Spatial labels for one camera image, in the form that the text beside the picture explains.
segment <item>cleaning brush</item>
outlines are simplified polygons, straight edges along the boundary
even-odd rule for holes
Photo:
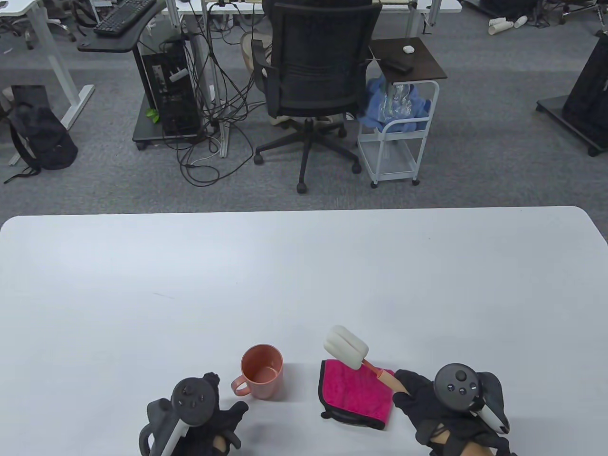
[[[348,367],[358,370],[363,364],[370,369],[376,378],[391,388],[394,392],[407,393],[406,388],[389,372],[379,369],[365,359],[370,348],[363,340],[355,336],[344,326],[336,325],[327,334],[325,350]]]

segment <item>magenta cloth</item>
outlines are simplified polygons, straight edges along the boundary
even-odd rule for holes
[[[367,416],[385,425],[393,407],[393,391],[380,382],[376,374],[365,366],[353,370],[337,359],[325,361],[323,398],[337,409]]]

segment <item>black remote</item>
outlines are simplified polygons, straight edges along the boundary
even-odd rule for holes
[[[405,63],[397,61],[393,58],[383,58],[381,62],[383,65],[389,67],[390,69],[398,71],[399,73],[402,73],[404,75],[410,74],[414,70],[413,66],[406,65]]]

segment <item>vr controller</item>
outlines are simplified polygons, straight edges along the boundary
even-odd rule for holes
[[[434,389],[439,402],[448,409],[479,416],[497,434],[508,434],[511,430],[496,375],[452,363],[437,372]]]
[[[189,428],[202,426],[215,411],[217,397],[213,387],[202,378],[185,378],[173,389],[171,400],[162,398],[147,407],[149,423],[139,433],[139,452],[142,456],[171,456],[180,438]],[[152,448],[148,440],[154,437]],[[232,431],[223,437],[235,448],[241,441]]]

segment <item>cart wheel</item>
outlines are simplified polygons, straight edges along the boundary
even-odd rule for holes
[[[600,153],[601,151],[593,146],[589,146],[589,149],[587,149],[587,155],[589,155],[590,157],[597,157]]]

